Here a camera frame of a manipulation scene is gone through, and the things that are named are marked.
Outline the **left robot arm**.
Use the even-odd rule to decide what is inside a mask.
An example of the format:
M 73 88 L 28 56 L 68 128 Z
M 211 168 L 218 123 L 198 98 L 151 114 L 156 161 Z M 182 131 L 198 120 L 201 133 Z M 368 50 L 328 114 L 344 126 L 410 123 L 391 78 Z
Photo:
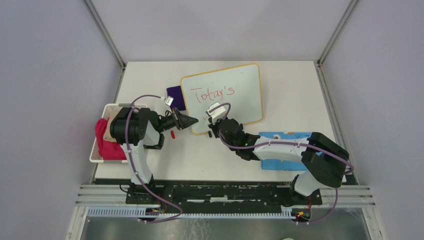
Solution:
M 173 128 L 184 130 L 198 122 L 197 118 L 175 107 L 167 110 L 164 115 L 148 107 L 122 107 L 109 116 L 106 132 L 123 150 L 131 169 L 131 194 L 138 193 L 137 196 L 145 204 L 156 200 L 158 191 L 153 172 L 147 163 L 148 150 L 163 148 L 165 131 Z

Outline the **red marker cap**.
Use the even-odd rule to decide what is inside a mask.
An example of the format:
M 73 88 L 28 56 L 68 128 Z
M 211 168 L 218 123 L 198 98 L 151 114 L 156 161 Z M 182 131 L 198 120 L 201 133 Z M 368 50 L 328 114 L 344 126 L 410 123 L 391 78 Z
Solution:
M 175 139 L 175 138 L 176 138 L 175 132 L 174 132 L 173 130 L 170 132 L 170 134 L 171 134 L 171 137 L 172 137 L 173 139 Z

